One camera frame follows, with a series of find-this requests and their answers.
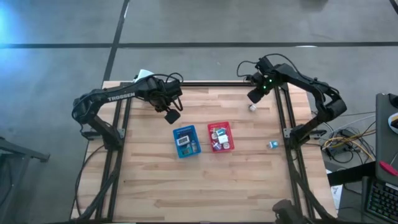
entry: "concrete floor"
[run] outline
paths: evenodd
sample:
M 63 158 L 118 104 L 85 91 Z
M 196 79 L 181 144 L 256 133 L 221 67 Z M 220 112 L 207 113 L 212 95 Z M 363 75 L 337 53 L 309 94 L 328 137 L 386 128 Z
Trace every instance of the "concrete floor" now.
M 112 43 L 122 4 L 2 0 L 0 44 Z M 388 0 L 131 0 L 120 42 L 398 41 L 397 22 Z M 70 117 L 72 101 L 101 86 L 109 52 L 0 49 L 0 136 L 51 153 L 46 164 L 31 162 L 12 222 L 68 220 L 87 145 Z M 186 80 L 236 80 L 240 61 L 276 52 L 290 57 L 302 73 L 339 89 L 346 113 L 374 111 L 376 93 L 397 93 L 398 47 L 119 49 L 110 79 L 131 80 L 144 68 L 180 72 Z M 330 125 L 365 116 L 338 118 Z M 353 127 L 364 131 L 373 121 Z M 368 140 L 374 144 L 374 136 Z M 358 164 L 355 159 L 345 167 Z

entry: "white object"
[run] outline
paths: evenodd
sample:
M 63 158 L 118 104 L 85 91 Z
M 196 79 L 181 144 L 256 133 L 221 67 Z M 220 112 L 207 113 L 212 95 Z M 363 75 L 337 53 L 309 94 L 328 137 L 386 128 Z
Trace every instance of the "white object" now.
M 331 195 L 333 197 L 333 201 L 335 203 L 335 208 L 338 213 L 338 209 L 340 207 L 340 198 L 341 198 L 341 191 L 343 190 L 343 185 L 337 185 L 330 187 Z
M 211 134 L 211 138 L 212 138 L 212 140 L 216 140 L 218 138 L 218 136 L 216 133 L 213 133 L 213 134 Z
M 249 106 L 249 110 L 252 111 L 252 112 L 254 112 L 256 109 L 257 109 L 257 107 L 256 107 L 255 104 L 252 104 L 252 105 Z
M 394 119 L 396 116 L 398 116 L 398 113 L 394 113 L 393 115 L 391 115 L 391 116 L 388 118 L 388 126 L 390 126 L 390 128 L 391 128 L 391 130 L 392 130 L 393 132 L 395 132 L 395 133 L 398 134 L 398 129 L 395 128 L 395 127 L 393 127 L 393 126 L 391 126 L 392 119 Z
M 182 138 L 177 139 L 177 145 L 178 146 L 183 146 L 185 144 L 188 144 L 189 142 L 190 141 L 189 141 L 189 137 L 188 136 L 184 136 Z
M 224 144 L 228 142 L 228 136 L 226 134 L 223 136 L 218 136 L 218 141 L 220 142 L 220 144 Z
M 229 149 L 229 143 L 228 142 L 224 143 L 223 147 L 224 147 L 224 149 Z
M 150 71 L 145 70 L 145 69 L 141 69 L 141 70 L 139 71 L 139 73 L 138 73 L 138 77 L 136 78 L 136 81 L 140 80 L 141 78 L 145 78 L 145 77 L 147 77 L 148 75 L 153 75 L 153 74 L 154 74 L 153 72 L 150 72 Z

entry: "blue bin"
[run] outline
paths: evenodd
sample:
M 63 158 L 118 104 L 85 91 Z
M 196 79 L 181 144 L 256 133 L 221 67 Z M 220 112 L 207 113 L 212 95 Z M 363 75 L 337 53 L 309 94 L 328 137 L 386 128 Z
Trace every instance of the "blue bin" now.
M 173 130 L 174 143 L 177 147 L 177 153 L 179 158 L 185 158 L 193 156 L 201 152 L 198 135 L 193 125 L 189 125 L 183 128 Z M 184 145 L 178 145 L 177 140 L 180 142 L 188 142 Z

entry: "electronic device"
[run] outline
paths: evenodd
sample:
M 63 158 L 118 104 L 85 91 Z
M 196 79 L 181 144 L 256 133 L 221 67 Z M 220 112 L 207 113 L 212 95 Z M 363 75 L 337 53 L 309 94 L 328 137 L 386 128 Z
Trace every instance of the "electronic device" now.
M 183 146 L 185 144 L 188 144 L 190 142 L 189 136 L 184 136 L 182 138 L 177 139 L 177 145 L 178 146 Z
M 398 187 L 373 178 L 368 192 L 365 211 L 398 224 Z

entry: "wooden table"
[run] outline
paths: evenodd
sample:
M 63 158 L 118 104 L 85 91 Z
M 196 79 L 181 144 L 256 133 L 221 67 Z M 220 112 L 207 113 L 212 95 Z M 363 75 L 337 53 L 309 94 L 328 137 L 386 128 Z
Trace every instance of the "wooden table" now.
M 103 87 L 119 84 L 104 82 Z M 289 88 L 296 122 L 306 123 L 312 117 L 307 94 L 295 86 Z M 183 87 L 184 109 L 172 125 L 166 122 L 164 113 L 155 112 L 150 104 L 133 100 L 113 220 L 274 221 L 272 206 L 281 199 L 292 198 L 289 171 L 274 92 L 256 105 L 255 112 L 250 112 L 251 102 L 246 95 L 251 89 Z M 111 123 L 115 106 L 104 105 L 98 115 Z M 217 121 L 229 121 L 231 125 L 235 150 L 230 153 L 211 151 L 207 124 Z M 202 153 L 179 159 L 172 131 L 191 124 L 195 125 Z M 271 140 L 278 140 L 280 146 L 267 148 Z M 90 142 L 87 155 L 102 144 L 102 140 Z M 311 190 L 336 216 L 319 147 L 304 145 L 302 152 Z M 101 149 L 83 171 L 78 191 L 83 209 L 99 191 L 105 155 Z M 302 207 L 306 210 L 304 199 Z

